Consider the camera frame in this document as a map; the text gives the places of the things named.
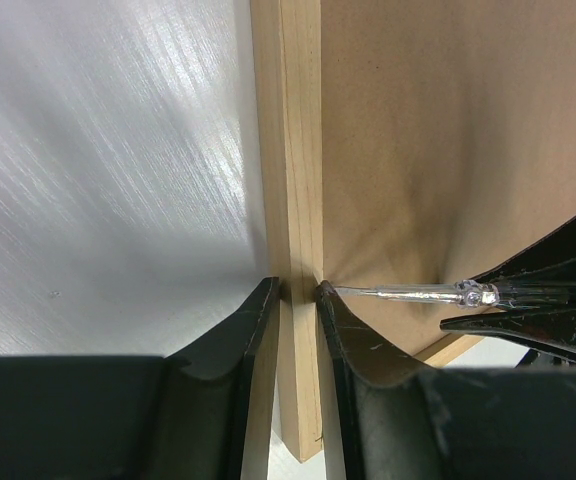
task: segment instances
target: plywood strip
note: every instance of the plywood strip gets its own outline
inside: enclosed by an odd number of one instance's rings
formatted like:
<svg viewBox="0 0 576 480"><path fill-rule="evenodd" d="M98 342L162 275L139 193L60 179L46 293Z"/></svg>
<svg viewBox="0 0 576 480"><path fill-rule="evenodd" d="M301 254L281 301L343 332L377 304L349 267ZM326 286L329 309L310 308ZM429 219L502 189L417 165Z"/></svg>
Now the plywood strip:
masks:
<svg viewBox="0 0 576 480"><path fill-rule="evenodd" d="M322 278L319 0L252 0L270 268L284 282L277 378L283 440L321 450L313 292Z"/></svg>
<svg viewBox="0 0 576 480"><path fill-rule="evenodd" d="M441 340L423 349L415 355L415 358L427 363L431 367L445 367L481 340L483 340L483 337L476 335L455 335L449 333Z"/></svg>

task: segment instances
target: wooden board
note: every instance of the wooden board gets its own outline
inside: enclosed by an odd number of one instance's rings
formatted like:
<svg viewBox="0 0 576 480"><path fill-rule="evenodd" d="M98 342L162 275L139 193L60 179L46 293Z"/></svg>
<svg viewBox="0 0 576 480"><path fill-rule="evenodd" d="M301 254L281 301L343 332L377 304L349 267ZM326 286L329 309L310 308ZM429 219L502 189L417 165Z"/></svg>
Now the wooden board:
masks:
<svg viewBox="0 0 576 480"><path fill-rule="evenodd" d="M320 10L314 0L252 0L270 268L284 281L279 332L283 441L321 450L315 286L322 279Z"/></svg>
<svg viewBox="0 0 576 480"><path fill-rule="evenodd" d="M576 214L576 2L322 0L322 116L327 279L485 271ZM348 304L411 354L463 313Z"/></svg>
<svg viewBox="0 0 576 480"><path fill-rule="evenodd" d="M251 3L271 268L287 285L282 431L300 460L321 446L322 269L355 286L452 282L576 214L576 2L319 7ZM457 309L348 303L435 365L475 341L442 337Z"/></svg>

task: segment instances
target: reflective surface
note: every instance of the reflective surface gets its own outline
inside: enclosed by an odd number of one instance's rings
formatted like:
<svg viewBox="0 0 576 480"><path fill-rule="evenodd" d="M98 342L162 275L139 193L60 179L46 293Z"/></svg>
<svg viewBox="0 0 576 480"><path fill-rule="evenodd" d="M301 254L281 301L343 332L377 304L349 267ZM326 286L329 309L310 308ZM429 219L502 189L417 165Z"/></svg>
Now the reflective surface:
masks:
<svg viewBox="0 0 576 480"><path fill-rule="evenodd" d="M267 273L246 0L0 1L0 353L171 353Z"/></svg>

